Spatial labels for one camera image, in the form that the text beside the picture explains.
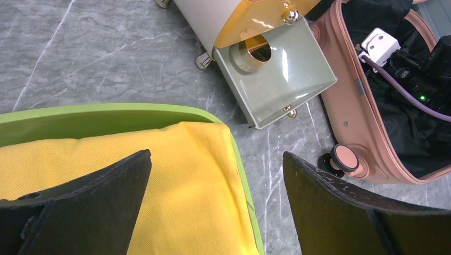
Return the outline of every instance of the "black foam piece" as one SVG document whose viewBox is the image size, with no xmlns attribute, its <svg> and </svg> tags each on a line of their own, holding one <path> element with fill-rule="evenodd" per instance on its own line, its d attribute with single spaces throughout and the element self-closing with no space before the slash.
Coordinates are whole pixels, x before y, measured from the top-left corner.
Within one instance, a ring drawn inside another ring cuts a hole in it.
<svg viewBox="0 0 451 255">
<path fill-rule="evenodd" d="M 383 197 L 288 152 L 283 178 L 303 255 L 451 254 L 451 211 Z"/>
<path fill-rule="evenodd" d="M 151 166 L 142 150 L 59 186 L 0 200 L 0 254 L 126 254 Z"/>
</svg>

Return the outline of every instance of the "suitcase wheel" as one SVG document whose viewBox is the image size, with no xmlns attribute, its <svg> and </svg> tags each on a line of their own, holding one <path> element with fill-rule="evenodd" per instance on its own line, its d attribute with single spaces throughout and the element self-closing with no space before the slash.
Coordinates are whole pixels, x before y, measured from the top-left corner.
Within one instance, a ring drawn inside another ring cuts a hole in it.
<svg viewBox="0 0 451 255">
<path fill-rule="evenodd" d="M 332 158 L 332 167 L 336 168 L 333 164 L 346 173 L 352 173 L 358 168 L 358 159 L 355 153 L 346 145 L 337 144 L 330 150 L 330 157 Z"/>
<path fill-rule="evenodd" d="M 330 164 L 330 161 L 331 161 L 330 153 L 322 155 L 320 158 L 318 158 L 318 168 L 329 174 L 333 174 L 338 178 L 342 178 L 343 176 L 345 176 L 345 173 L 343 171 L 334 169 Z"/>
</svg>

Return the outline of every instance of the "gray marble tile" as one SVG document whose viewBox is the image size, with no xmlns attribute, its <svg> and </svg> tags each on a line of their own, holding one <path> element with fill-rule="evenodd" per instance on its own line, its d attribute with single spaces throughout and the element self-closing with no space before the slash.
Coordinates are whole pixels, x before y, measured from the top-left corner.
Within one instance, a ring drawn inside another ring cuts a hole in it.
<svg viewBox="0 0 451 255">
<path fill-rule="evenodd" d="M 300 254 L 282 154 L 316 164 L 332 137 L 319 98 L 264 130 L 249 130 L 218 66 L 199 70 L 200 45 L 175 5 L 152 0 L 0 0 L 0 113 L 86 103 L 201 108 L 235 136 L 267 254 Z M 423 186 L 350 180 L 391 198 L 451 209 L 449 177 Z"/>
</svg>

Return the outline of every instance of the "yellow cloth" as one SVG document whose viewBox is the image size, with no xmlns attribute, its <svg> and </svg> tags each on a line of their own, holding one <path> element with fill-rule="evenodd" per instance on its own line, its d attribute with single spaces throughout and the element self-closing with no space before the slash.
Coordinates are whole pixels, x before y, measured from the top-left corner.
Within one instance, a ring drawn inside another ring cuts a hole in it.
<svg viewBox="0 0 451 255">
<path fill-rule="evenodd" d="M 62 184 L 142 149 L 152 153 L 152 170 L 128 254 L 258 254 L 230 130 L 222 124 L 182 122 L 2 147 L 0 199 Z"/>
</svg>

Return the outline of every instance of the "white power adapter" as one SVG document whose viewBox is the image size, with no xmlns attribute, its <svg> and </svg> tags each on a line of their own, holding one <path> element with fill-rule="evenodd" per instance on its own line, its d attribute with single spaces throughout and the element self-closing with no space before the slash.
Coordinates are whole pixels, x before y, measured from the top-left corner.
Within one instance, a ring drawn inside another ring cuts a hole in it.
<svg viewBox="0 0 451 255">
<path fill-rule="evenodd" d="M 375 28 L 363 40 L 360 47 L 363 49 L 358 55 L 360 61 L 366 63 L 362 57 L 367 56 L 378 66 L 384 66 L 393 52 L 401 49 L 398 40 L 380 28 Z"/>
</svg>

